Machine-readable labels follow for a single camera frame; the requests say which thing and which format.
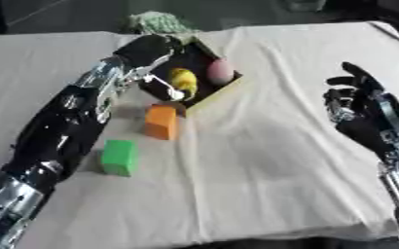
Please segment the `green cloth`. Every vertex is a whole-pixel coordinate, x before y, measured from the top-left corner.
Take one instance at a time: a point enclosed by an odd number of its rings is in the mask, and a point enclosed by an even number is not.
[[[104,146],[101,164],[111,175],[130,176],[136,168],[137,147],[128,140],[108,140]]]
[[[131,15],[128,18],[127,28],[136,30],[141,34],[174,34],[199,32],[184,24],[173,14],[160,12],[146,12],[139,15]]]

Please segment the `green cube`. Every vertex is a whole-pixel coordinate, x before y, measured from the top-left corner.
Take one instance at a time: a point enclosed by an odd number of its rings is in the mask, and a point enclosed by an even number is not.
[[[130,176],[136,168],[136,144],[128,140],[108,140],[104,146],[101,164],[104,172],[111,175]]]

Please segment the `white tablecloth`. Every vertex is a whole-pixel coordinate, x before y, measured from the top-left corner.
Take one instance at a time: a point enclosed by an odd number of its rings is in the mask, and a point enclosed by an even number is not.
[[[376,23],[241,27],[198,36],[243,83],[181,121],[176,141],[142,135],[155,99],[132,89],[79,172],[61,183],[18,248],[155,248],[244,237],[397,234],[378,160],[341,136],[324,81],[358,64],[399,97],[399,39]],[[32,116],[133,36],[0,36],[0,166]],[[139,148],[130,178],[98,169],[106,139]]]

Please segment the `metal robot arm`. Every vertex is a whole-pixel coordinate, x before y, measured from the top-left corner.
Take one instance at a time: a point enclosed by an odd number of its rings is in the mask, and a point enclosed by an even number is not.
[[[395,203],[399,224],[399,101],[358,66],[344,62],[343,69],[351,76],[327,80],[334,86],[324,94],[330,120],[380,158],[380,178]]]
[[[14,248],[55,185],[67,179],[110,120],[117,97],[131,84],[157,79],[151,71],[182,53],[181,43],[140,37],[65,87],[18,136],[12,160],[0,169],[0,249]],[[171,99],[183,92],[166,82]]]

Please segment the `orange cube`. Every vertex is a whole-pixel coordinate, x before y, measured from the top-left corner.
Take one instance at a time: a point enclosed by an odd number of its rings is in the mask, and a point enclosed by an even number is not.
[[[153,105],[145,117],[145,134],[158,139],[175,139],[177,126],[177,112],[171,106]]]

